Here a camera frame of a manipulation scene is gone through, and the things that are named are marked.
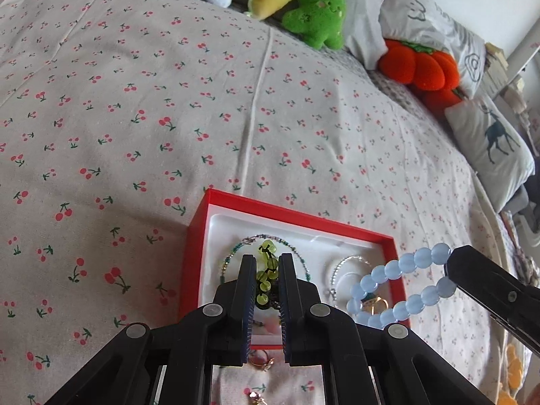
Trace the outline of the green bead bracelet black charm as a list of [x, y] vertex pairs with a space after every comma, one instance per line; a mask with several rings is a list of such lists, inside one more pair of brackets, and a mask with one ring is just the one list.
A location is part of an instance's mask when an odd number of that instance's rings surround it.
[[265, 240], [258, 248], [260, 265], [255, 275], [255, 306], [261, 310], [279, 309], [278, 258], [277, 247], [271, 240]]

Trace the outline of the red jewelry box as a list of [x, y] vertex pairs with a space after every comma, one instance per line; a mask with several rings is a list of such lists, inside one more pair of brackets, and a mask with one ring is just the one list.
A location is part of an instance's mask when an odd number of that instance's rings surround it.
[[321, 300], [351, 306], [354, 285], [397, 258], [386, 235], [354, 228], [247, 197], [207, 190], [189, 223], [180, 280], [179, 315], [210, 303], [223, 281], [235, 279], [243, 256], [260, 255], [271, 240], [289, 253], [297, 277], [316, 285]]

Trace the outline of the small gold earring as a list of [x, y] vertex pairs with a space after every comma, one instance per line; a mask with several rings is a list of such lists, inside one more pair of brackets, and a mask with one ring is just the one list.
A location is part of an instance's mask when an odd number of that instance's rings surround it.
[[252, 405], [267, 405], [265, 398], [257, 391], [250, 391], [248, 398], [251, 400]]

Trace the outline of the deer print pillow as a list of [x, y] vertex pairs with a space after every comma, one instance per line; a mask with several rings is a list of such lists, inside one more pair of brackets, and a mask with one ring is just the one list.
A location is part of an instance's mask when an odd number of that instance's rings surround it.
[[485, 94], [447, 108], [445, 117], [494, 211], [501, 212], [535, 173], [531, 150]]

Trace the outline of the orange pumpkin plush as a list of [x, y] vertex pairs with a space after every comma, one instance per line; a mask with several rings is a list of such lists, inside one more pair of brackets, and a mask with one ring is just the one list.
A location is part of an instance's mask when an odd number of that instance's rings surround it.
[[377, 70], [387, 78], [408, 86], [436, 116], [462, 102], [457, 93], [458, 64], [450, 54], [405, 40], [384, 40], [387, 52], [377, 62]]

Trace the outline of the cherry print bed sheet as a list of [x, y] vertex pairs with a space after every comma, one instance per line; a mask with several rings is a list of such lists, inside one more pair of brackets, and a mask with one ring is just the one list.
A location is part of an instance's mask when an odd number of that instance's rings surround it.
[[131, 322], [176, 321], [210, 189], [513, 268], [466, 158], [348, 54], [196, 0], [4, 0], [2, 403], [44, 403]]

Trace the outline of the grey doodle pillow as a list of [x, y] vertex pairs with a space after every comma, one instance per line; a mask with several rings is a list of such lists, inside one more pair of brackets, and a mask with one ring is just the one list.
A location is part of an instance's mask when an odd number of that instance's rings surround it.
[[455, 59], [459, 90], [475, 95], [486, 59], [483, 39], [451, 18], [434, 0], [345, 0], [345, 49], [372, 71], [387, 39], [437, 49]]

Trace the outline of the green tree plush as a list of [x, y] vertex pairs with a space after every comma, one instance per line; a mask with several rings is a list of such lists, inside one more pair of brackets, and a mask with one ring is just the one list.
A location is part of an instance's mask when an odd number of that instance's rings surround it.
[[297, 8], [285, 12], [282, 26], [313, 49], [341, 49], [345, 0], [297, 0]]

